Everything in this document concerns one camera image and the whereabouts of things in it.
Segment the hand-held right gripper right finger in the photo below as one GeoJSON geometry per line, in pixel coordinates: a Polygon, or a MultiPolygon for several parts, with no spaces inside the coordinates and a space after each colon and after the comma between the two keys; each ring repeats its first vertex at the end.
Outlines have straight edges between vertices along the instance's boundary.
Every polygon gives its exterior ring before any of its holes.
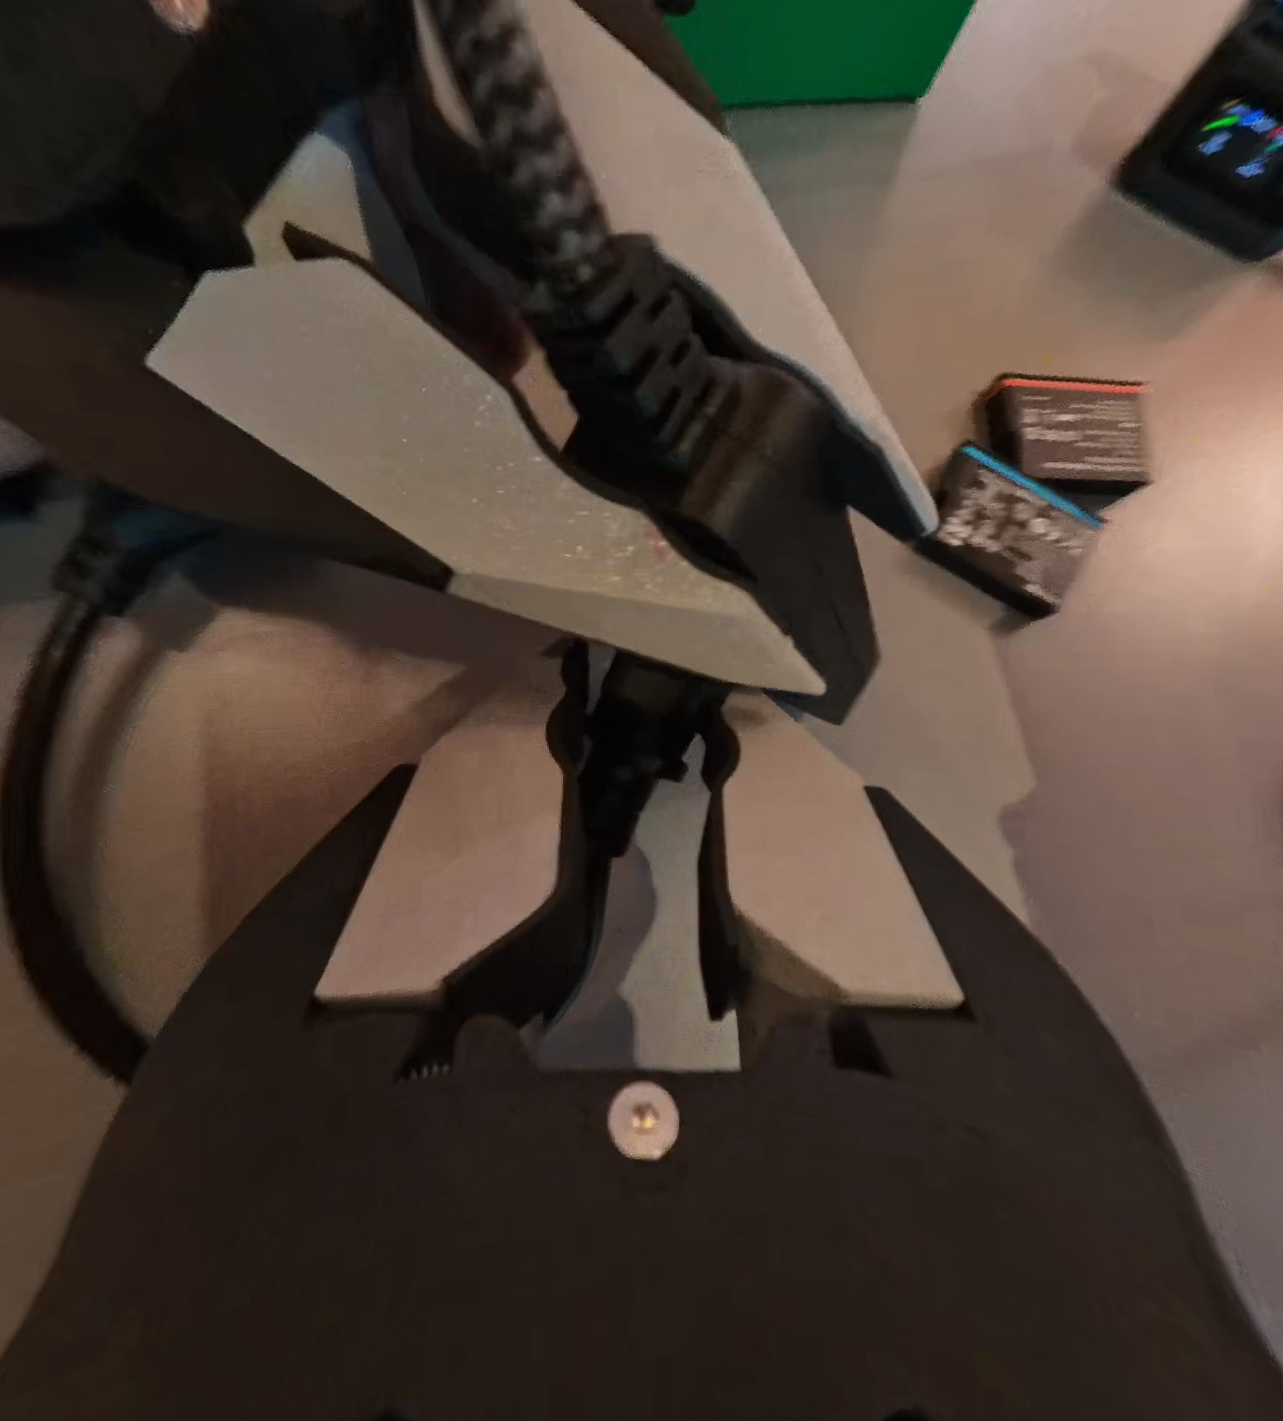
{"type": "Polygon", "coordinates": [[[781,706],[732,693],[703,731],[698,947],[713,1020],[758,986],[805,1003],[965,1000],[863,777],[781,706]]]}

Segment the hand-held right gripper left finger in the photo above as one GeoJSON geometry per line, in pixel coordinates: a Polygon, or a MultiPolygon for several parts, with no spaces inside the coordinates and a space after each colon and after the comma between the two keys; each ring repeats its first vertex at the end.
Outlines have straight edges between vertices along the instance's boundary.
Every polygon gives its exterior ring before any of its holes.
{"type": "Polygon", "coordinates": [[[580,808],[589,651],[531,659],[414,767],[314,989],[324,1008],[550,1021],[595,946],[580,808]]]}

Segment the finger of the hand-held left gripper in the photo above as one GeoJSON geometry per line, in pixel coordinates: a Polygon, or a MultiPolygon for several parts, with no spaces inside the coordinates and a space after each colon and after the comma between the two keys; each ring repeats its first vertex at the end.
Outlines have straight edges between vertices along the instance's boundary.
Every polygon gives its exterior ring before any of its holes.
{"type": "Polygon", "coordinates": [[[521,9],[616,229],[650,235],[759,346],[814,379],[882,450],[911,525],[894,537],[928,536],[929,488],[660,9],[521,9]]]}
{"type": "Polygon", "coordinates": [[[724,684],[814,696],[758,599],[570,476],[490,373],[345,257],[204,275],[160,379],[448,570],[448,593],[724,684]]]}

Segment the green plastic bin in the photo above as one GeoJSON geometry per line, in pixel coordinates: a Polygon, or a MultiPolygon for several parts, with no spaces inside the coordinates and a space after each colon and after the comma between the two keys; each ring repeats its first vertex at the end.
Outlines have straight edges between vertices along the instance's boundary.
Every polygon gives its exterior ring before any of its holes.
{"type": "Polygon", "coordinates": [[[724,109],[920,101],[972,1],[663,3],[724,109]]]}

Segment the blue-edged black battery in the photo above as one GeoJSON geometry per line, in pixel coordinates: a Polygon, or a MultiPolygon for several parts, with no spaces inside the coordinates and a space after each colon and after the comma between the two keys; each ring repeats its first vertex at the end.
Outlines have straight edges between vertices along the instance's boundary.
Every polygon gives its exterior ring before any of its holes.
{"type": "Polygon", "coordinates": [[[916,542],[931,564],[1028,620],[1061,611],[1107,524],[975,442],[956,445],[916,542]]]}

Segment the red-edged black battery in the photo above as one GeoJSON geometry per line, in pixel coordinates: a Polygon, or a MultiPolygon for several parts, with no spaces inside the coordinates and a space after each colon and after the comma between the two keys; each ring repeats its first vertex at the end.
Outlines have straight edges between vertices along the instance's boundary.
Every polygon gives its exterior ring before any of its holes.
{"type": "Polygon", "coordinates": [[[1151,468],[1145,382],[1005,373],[975,410],[1002,462],[1051,488],[1128,494],[1151,468]]]}

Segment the black battery charger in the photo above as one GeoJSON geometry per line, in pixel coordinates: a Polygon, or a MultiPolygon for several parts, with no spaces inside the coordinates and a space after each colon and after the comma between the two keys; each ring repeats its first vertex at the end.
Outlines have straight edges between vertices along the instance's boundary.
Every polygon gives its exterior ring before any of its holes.
{"type": "Polygon", "coordinates": [[[1241,262],[1283,251],[1283,1],[1240,9],[1113,186],[1241,262]]]}

